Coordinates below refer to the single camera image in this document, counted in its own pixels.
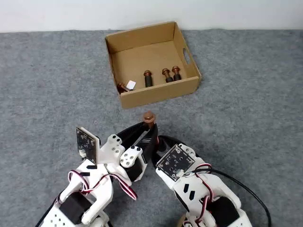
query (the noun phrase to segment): bolt head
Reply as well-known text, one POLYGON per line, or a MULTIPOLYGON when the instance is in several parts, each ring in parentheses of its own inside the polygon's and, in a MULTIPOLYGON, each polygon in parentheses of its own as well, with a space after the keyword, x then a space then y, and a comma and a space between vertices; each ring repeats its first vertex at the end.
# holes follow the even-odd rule
POLYGON ((167 69, 167 68, 162 69, 162 74, 163 75, 165 75, 166 72, 169 72, 169 69, 167 69))
POLYGON ((171 71, 173 71, 173 72, 179 72, 179 70, 180 70, 180 68, 179 68, 177 65, 175 65, 175 66, 172 67, 172 69, 171 69, 171 71))
POLYGON ((150 72, 149 70, 146 70, 143 75, 146 76, 150 76, 152 74, 152 72, 150 72))
POLYGON ((147 111, 143 115, 143 121, 145 123, 153 123, 156 120, 156 115, 152 111, 147 111))

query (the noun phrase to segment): circuit board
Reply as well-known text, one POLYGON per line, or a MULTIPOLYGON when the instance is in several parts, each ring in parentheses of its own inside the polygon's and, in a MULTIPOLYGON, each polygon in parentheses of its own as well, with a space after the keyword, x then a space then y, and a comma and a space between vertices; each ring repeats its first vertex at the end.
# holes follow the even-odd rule
POLYGON ((87 159, 96 163, 96 139, 77 127, 77 143, 78 151, 84 153, 87 159))
POLYGON ((195 160, 176 144, 160 159, 156 167, 177 181, 178 173, 182 170, 186 172, 194 162, 195 160))

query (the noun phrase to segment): box handle hole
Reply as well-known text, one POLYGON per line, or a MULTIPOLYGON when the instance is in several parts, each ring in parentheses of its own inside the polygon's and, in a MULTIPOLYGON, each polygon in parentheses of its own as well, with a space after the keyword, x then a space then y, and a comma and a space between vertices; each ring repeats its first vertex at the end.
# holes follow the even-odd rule
POLYGON ((184 47, 183 47, 183 56, 184 56, 186 64, 188 65, 191 62, 191 59, 189 57, 187 49, 184 47))

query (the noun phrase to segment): black cable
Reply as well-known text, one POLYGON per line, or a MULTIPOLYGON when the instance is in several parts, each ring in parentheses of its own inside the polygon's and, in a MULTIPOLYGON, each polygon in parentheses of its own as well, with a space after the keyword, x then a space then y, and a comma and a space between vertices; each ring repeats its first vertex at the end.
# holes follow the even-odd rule
POLYGON ((35 227, 39 227, 41 225, 41 223, 43 222, 44 218, 47 216, 48 212, 51 210, 51 208, 53 207, 56 199, 52 202, 52 204, 50 205, 50 207, 46 210, 46 212, 44 213, 44 215, 40 218, 40 220, 38 221, 38 223, 35 225, 35 227))
POLYGON ((246 191, 248 191, 261 204, 261 206, 264 208, 264 210, 266 212, 266 215, 267 215, 267 219, 268 219, 268 225, 267 226, 271 227, 271 216, 270 216, 270 213, 269 213, 269 210, 268 210, 267 206, 264 204, 264 202, 249 187, 247 187, 245 184, 241 183, 237 179, 233 178, 232 176, 229 176, 228 174, 226 174, 224 172, 221 172, 219 170, 212 169, 212 168, 209 168, 209 169, 197 169, 197 170, 194 170, 194 171, 190 171, 190 172, 188 172, 186 174, 206 172, 206 171, 210 171, 210 173, 214 172, 214 173, 220 174, 222 176, 225 176, 228 179, 230 179, 230 180, 234 181, 235 183, 237 183, 238 185, 240 185, 246 191))

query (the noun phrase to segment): white wall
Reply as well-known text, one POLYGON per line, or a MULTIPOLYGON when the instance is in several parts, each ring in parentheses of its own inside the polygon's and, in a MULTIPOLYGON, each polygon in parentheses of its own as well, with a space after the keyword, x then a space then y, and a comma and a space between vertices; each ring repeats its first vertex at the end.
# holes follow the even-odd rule
POLYGON ((129 29, 302 29, 303 0, 0 0, 0 32, 129 29))

